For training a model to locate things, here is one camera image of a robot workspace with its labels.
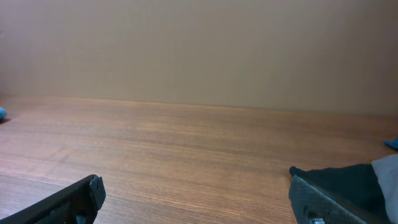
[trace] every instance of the light blue object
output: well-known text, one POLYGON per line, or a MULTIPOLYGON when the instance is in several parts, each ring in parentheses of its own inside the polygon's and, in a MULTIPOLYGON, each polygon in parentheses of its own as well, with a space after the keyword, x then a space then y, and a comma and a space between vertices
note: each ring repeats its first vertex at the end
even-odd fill
POLYGON ((6 110, 3 109, 3 108, 0 108, 0 120, 3 119, 3 118, 5 118, 6 115, 7 115, 6 110))
POLYGON ((396 138, 395 140, 393 140, 392 142, 390 141, 384 141, 384 144, 388 147, 390 147, 391 149, 398 151, 398 138, 396 138))

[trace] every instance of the beige wall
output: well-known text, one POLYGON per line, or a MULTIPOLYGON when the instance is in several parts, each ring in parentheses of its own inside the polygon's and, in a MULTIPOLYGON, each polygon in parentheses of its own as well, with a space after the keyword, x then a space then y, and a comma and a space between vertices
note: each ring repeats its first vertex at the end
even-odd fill
POLYGON ((396 0, 1 0, 0 95, 398 113, 396 0))

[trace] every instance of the blue object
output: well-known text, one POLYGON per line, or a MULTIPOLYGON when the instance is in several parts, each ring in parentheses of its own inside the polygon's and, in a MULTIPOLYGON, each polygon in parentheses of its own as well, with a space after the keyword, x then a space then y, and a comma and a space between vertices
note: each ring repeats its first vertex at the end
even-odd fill
POLYGON ((7 115, 7 112, 5 109, 0 108, 0 120, 2 120, 3 118, 5 118, 7 115))
POLYGON ((390 141, 384 141, 384 144, 388 147, 390 147, 391 149, 398 151, 398 138, 396 138, 395 140, 393 140, 392 142, 390 141))

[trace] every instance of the clothing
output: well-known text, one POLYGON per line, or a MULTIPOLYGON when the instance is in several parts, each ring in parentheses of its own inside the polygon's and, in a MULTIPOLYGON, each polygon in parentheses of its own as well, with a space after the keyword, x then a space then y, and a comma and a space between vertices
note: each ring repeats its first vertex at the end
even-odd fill
POLYGON ((291 167, 289 172, 292 176, 306 178, 319 187, 344 197, 382 220, 389 220, 383 192, 371 164, 310 171, 291 167))
POLYGON ((386 200, 386 212, 392 223, 398 223, 398 154, 372 162, 386 200))

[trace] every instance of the wood grain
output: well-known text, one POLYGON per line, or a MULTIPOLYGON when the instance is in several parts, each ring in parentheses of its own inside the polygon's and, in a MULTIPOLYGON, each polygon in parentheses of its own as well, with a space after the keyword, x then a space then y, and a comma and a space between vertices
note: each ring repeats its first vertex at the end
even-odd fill
POLYGON ((89 174, 96 223, 295 223, 290 166, 342 167, 392 153, 396 116, 75 98, 0 100, 0 218, 89 174))

